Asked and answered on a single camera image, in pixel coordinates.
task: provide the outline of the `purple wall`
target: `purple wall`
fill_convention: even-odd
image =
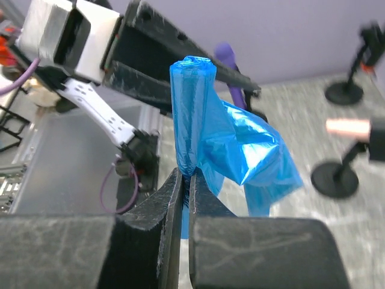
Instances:
[[[26,12],[29,1],[13,1]],[[110,2],[123,13],[129,1]],[[148,2],[208,51],[229,42],[242,73],[260,83],[348,70],[359,26],[385,20],[383,0]]]

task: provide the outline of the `orange object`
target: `orange object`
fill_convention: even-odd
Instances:
[[[365,64],[361,63],[361,69],[369,74],[374,73],[374,67],[373,66],[366,66]]]
[[[0,64],[3,66],[16,65],[17,61],[8,50],[6,44],[7,40],[4,37],[0,37]]]

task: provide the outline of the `black clamp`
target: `black clamp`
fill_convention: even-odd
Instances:
[[[241,73],[239,71],[239,67],[238,66],[235,67],[235,70],[237,72]],[[251,113],[255,114],[256,116],[259,116],[261,119],[263,119],[264,121],[266,121],[268,123],[268,119],[267,119],[266,114],[264,114],[263,112],[261,112],[259,110],[254,110],[251,107],[251,99],[252,98],[260,99],[261,89],[260,88],[256,89],[256,90],[246,90],[246,89],[243,89],[243,94],[245,96],[246,110],[248,112],[251,112]]]
[[[362,65],[372,68],[374,67],[385,51],[385,35],[378,23],[363,28],[360,33],[363,39],[365,52],[362,56]]]
[[[258,84],[225,66],[144,1],[132,1],[110,40],[103,85],[171,113],[170,66],[187,55],[210,58],[216,79],[253,92]]]

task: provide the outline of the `gray metal panel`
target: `gray metal panel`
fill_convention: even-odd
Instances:
[[[159,111],[133,101],[114,103],[133,126],[156,129]],[[12,213],[104,213],[99,203],[103,177],[119,150],[84,113],[49,116],[25,174]],[[118,177],[105,187],[105,205],[116,208]]]

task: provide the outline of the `purple object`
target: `purple object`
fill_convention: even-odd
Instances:
[[[235,63],[235,53],[227,42],[222,42],[217,45],[217,47],[215,48],[215,57],[223,64],[229,66],[231,69],[238,70]],[[246,103],[243,98],[242,90],[238,87],[233,87],[229,85],[227,87],[230,90],[230,94],[234,104],[237,107],[245,110]]]

